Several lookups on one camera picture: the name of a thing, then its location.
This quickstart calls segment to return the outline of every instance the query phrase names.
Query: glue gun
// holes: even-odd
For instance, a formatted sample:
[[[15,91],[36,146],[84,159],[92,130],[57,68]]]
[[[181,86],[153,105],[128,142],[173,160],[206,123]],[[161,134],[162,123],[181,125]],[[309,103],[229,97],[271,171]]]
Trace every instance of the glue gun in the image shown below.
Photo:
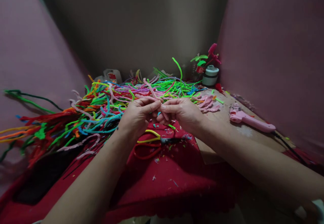
[[[244,113],[238,103],[233,103],[231,105],[231,109],[229,111],[229,120],[235,123],[244,122],[254,128],[257,128],[258,130],[270,133],[276,130],[276,127],[273,124],[267,124],[264,122],[261,122],[246,113]]]

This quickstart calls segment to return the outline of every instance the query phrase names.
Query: pile of pipe cleaners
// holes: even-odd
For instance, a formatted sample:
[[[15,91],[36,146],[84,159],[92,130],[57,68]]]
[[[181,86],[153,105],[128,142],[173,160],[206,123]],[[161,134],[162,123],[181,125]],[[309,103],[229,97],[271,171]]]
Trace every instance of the pile of pipe cleaners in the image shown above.
[[[33,146],[31,153],[26,154],[29,161],[28,168],[32,168],[39,159],[48,154],[81,146],[84,150],[77,159],[85,155],[94,156],[117,128],[128,103],[142,97],[149,97],[153,100],[162,99],[164,102],[173,98],[189,97],[202,112],[216,112],[219,105],[213,107],[215,97],[200,96],[198,91],[201,89],[195,87],[200,82],[182,81],[181,68],[174,58],[173,60],[180,70],[181,78],[169,77],[157,68],[154,68],[157,75],[151,80],[142,79],[138,70],[134,77],[120,85],[100,80],[95,82],[89,76],[92,80],[92,87],[89,89],[85,86],[87,94],[84,97],[73,90],[77,100],[70,99],[71,107],[65,110],[49,99],[22,93],[19,90],[5,90],[5,93],[12,97],[50,114],[34,118],[17,116],[25,123],[25,126],[1,131],[0,134],[17,132],[0,137],[0,143],[9,143],[8,149],[0,157],[0,162],[14,146],[20,148],[22,155],[25,154],[27,147]],[[61,112],[55,113],[42,108],[24,98],[24,95],[47,100]]]

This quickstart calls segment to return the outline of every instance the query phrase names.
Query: black power cord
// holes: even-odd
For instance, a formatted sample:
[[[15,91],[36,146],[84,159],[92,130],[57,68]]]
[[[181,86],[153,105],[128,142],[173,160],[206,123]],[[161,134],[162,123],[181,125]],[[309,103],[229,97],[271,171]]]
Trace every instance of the black power cord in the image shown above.
[[[291,148],[290,145],[288,145],[280,135],[278,135],[274,131],[271,132],[271,134],[273,134],[275,137],[277,137],[278,139],[280,139],[284,143],[284,145],[298,158],[298,160],[300,161],[301,164],[303,164],[304,166],[308,167],[307,162],[305,162],[304,159],[300,155],[298,155],[297,152],[295,152],[294,149]]]

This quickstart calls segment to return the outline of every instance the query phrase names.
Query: wooden table surface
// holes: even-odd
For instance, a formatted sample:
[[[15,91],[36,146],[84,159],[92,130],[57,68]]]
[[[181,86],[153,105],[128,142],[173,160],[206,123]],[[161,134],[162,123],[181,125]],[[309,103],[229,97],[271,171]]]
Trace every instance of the wooden table surface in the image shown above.
[[[211,95],[210,90],[202,91],[201,95]],[[248,114],[248,115],[254,115],[255,119],[258,119],[260,121],[263,121],[260,117],[258,117],[255,113],[253,113],[251,110],[249,110],[247,107],[242,105],[239,101],[237,101],[234,97],[231,95],[225,93],[226,96],[219,93],[217,90],[215,90],[214,95],[217,96],[218,99],[224,102],[224,104],[221,104],[220,102],[216,101],[214,103],[215,105],[220,104],[220,108],[217,112],[211,113],[208,112],[205,115],[212,121],[217,121],[218,123],[222,123],[223,129],[229,133],[234,135],[234,137],[237,138],[239,141],[242,137],[247,137],[259,144],[268,146],[275,151],[284,152],[287,150],[286,146],[277,138],[274,138],[273,135],[270,133],[263,133],[253,127],[250,127],[249,125],[245,123],[233,123],[230,121],[229,114],[230,114],[230,106],[232,103],[237,102],[241,107],[242,110]],[[279,134],[292,148],[295,148],[295,145],[290,141],[286,140],[284,136]],[[203,143],[201,140],[197,139],[197,145],[199,147],[199,150],[201,152],[201,156],[203,157],[204,163],[207,164],[214,164],[214,163],[220,163],[224,160],[217,155],[216,152],[214,152],[209,146],[207,146],[205,143]]]

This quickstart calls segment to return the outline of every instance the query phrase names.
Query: red cloth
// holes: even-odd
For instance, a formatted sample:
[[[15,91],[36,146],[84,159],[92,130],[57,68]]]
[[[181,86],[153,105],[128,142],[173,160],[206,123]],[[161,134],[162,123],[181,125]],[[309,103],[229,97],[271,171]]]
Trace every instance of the red cloth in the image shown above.
[[[150,125],[149,129],[164,138],[185,134],[178,123],[174,126],[179,132],[171,135],[166,133],[165,126]],[[147,134],[140,140],[149,138],[153,136]],[[165,157],[158,156],[156,163],[154,158],[139,160],[131,153],[111,199],[106,223],[144,215],[173,217],[199,210],[225,212],[234,207],[236,197],[248,183],[227,163],[205,165],[194,138],[178,143],[170,151],[164,147],[162,155]],[[14,203],[10,199],[15,185],[22,184],[23,177],[18,179],[4,195],[6,198],[0,200],[0,208],[3,205],[0,223],[30,224],[42,220],[88,163],[83,163],[65,180],[59,179],[35,206]]]

